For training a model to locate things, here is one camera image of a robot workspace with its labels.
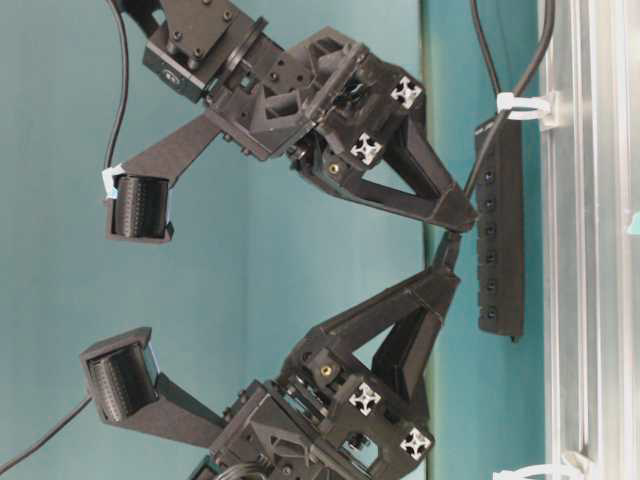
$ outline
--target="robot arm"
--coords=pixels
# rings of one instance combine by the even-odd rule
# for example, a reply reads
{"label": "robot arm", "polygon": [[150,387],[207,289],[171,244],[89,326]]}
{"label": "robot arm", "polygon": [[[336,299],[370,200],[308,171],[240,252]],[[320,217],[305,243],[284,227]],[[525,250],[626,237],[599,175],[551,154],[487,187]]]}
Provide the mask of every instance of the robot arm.
{"label": "robot arm", "polygon": [[[424,87],[360,43],[324,29],[285,51],[227,0],[125,0],[149,37],[144,64],[205,112],[103,172],[107,235],[162,243],[173,231],[169,190],[219,135],[293,169],[333,196],[443,226],[471,229],[476,212],[425,138]],[[166,22],[157,25],[153,12]],[[413,193],[365,180],[386,161]]]}
{"label": "robot arm", "polygon": [[[442,258],[314,327],[222,417],[157,373],[150,329],[100,342],[81,355],[100,417],[208,449],[194,480],[400,479],[434,444],[422,375],[459,283]],[[388,327],[364,365],[355,350]]]}

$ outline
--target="cable clip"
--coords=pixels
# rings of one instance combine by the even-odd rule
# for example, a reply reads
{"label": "cable clip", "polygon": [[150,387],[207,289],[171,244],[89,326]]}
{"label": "cable clip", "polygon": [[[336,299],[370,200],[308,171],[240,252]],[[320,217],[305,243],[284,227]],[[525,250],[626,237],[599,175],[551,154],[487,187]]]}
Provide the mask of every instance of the cable clip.
{"label": "cable clip", "polygon": [[546,97],[516,97],[511,92],[498,94],[498,113],[512,110],[509,120],[544,120],[552,116],[555,93]]}
{"label": "cable clip", "polygon": [[503,471],[493,474],[493,480],[531,480],[532,477],[549,475],[551,478],[567,478],[568,480],[585,480],[591,470],[592,462],[576,452],[562,455],[561,465],[534,465],[521,468],[515,472]]}
{"label": "cable clip", "polygon": [[122,164],[102,171],[102,183],[104,183],[104,190],[107,193],[107,200],[116,200],[118,198],[118,189],[114,179],[118,175],[124,175],[125,173]]}

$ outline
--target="white cable tie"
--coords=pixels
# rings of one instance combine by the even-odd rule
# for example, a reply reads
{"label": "white cable tie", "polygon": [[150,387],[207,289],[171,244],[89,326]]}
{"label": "white cable tie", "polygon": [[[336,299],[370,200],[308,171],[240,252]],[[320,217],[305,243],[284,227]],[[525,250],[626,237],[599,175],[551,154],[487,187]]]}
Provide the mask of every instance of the white cable tie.
{"label": "white cable tie", "polygon": [[515,472],[503,471],[493,474],[493,480],[533,480],[533,477],[550,475],[551,478],[564,477],[569,480],[584,480],[585,476],[571,465],[533,465]]}
{"label": "white cable tie", "polygon": [[124,175],[126,172],[122,168],[122,164],[118,164],[115,167],[107,168],[102,171],[102,183],[104,183],[104,190],[107,194],[107,200],[116,200],[118,198],[118,189],[116,188],[115,177],[118,175]]}
{"label": "white cable tie", "polygon": [[548,98],[516,97],[511,92],[498,94],[498,113],[510,110],[509,120],[542,120],[551,115],[551,101]]}

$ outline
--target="black plastic bracket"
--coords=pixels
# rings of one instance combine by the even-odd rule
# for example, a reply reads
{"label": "black plastic bracket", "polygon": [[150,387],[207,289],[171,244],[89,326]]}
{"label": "black plastic bracket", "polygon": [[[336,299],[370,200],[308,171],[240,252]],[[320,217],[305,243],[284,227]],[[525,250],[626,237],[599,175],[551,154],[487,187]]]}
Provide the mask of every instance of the black plastic bracket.
{"label": "black plastic bracket", "polygon": [[[475,132],[476,151],[493,125]],[[524,328],[524,196],[522,125],[507,121],[478,182],[478,280],[480,328],[521,337]]]}

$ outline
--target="black wire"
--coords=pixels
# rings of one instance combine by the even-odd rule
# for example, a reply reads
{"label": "black wire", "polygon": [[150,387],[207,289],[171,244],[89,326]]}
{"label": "black wire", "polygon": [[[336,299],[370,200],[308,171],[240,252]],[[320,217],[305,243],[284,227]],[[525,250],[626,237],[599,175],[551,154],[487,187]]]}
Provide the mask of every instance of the black wire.
{"label": "black wire", "polygon": [[118,136],[120,135],[120,129],[122,128],[122,122],[124,121],[124,115],[127,110],[127,101],[129,99],[129,42],[127,40],[127,31],[124,27],[124,20],[122,14],[115,4],[115,0],[107,0],[107,4],[111,8],[113,18],[116,21],[118,27],[118,36],[120,37],[120,54],[122,56],[122,86],[120,91],[120,104],[118,105],[118,112],[116,114],[116,120],[111,130],[111,136],[109,137],[109,144],[107,146],[107,154],[104,160],[104,168],[110,168],[113,164],[113,155],[118,142]]}
{"label": "black wire", "polygon": [[80,405],[78,405],[66,417],[60,420],[51,430],[49,430],[45,434],[44,437],[42,437],[40,440],[38,440],[36,443],[34,443],[31,447],[29,447],[27,450],[25,450],[23,453],[21,453],[17,457],[9,460],[4,465],[0,466],[0,475],[4,475],[6,472],[11,470],[17,464],[19,464],[23,460],[26,460],[28,457],[30,457],[31,455],[36,453],[38,450],[40,450],[49,440],[51,440],[58,432],[60,432],[60,430],[66,427],[67,424],[71,422],[71,420],[76,418],[80,414],[80,412],[82,412],[86,408],[86,406],[89,405],[90,403],[91,403],[91,396],[87,395],[85,399],[82,400],[82,403],[80,403]]}
{"label": "black wire", "polygon": [[[551,43],[551,38],[553,37],[553,30],[555,27],[555,19],[556,19],[556,2],[555,0],[546,0],[545,1],[545,12],[544,12],[544,27],[542,29],[542,36],[540,38],[540,43],[538,44],[538,48],[533,56],[533,60],[527,67],[524,72],[522,78],[516,85],[513,90],[513,94],[516,97],[519,97],[523,94],[523,92],[527,89],[531,80],[533,80],[536,71],[540,67],[542,60],[547,54],[547,50],[549,50],[549,44]],[[487,134],[487,137],[482,144],[482,148],[480,149],[480,153],[473,165],[473,169],[471,170],[471,174],[469,175],[469,179],[467,180],[467,184],[464,187],[464,193],[467,198],[471,199],[473,195],[473,191],[475,190],[476,184],[478,183],[478,176],[480,175],[480,171],[484,166],[484,162],[486,161],[487,155],[493,146],[500,130],[504,126],[504,122],[507,120],[509,116],[509,111],[505,110],[500,112],[496,117],[496,120],[493,123],[493,127]]]}
{"label": "black wire", "polygon": [[482,50],[482,57],[484,58],[484,64],[487,66],[489,73],[489,80],[491,80],[491,87],[493,93],[498,96],[502,89],[500,88],[500,79],[498,78],[498,72],[496,71],[496,65],[493,62],[493,56],[491,55],[491,49],[487,42],[487,37],[484,34],[482,28],[482,21],[480,20],[480,12],[478,12],[478,0],[471,0],[471,17],[473,18],[473,27],[476,30],[478,36],[478,43],[480,43],[480,50]]}

